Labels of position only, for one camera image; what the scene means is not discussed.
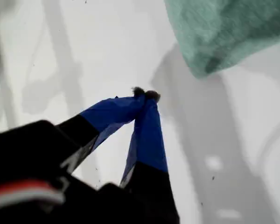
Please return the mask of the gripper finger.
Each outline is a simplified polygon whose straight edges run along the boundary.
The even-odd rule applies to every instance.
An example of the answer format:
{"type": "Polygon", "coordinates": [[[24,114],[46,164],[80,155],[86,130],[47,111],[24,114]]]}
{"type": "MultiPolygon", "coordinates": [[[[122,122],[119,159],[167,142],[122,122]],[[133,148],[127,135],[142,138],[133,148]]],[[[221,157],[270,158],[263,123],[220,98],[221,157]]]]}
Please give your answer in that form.
{"type": "Polygon", "coordinates": [[[79,145],[75,154],[77,162],[81,163],[108,137],[133,121],[145,101],[145,91],[135,87],[131,97],[102,100],[57,126],[79,145]]]}
{"type": "Polygon", "coordinates": [[[144,223],[178,224],[157,106],[161,96],[146,91],[144,97],[144,107],[134,121],[121,186],[141,205],[144,223]]]}

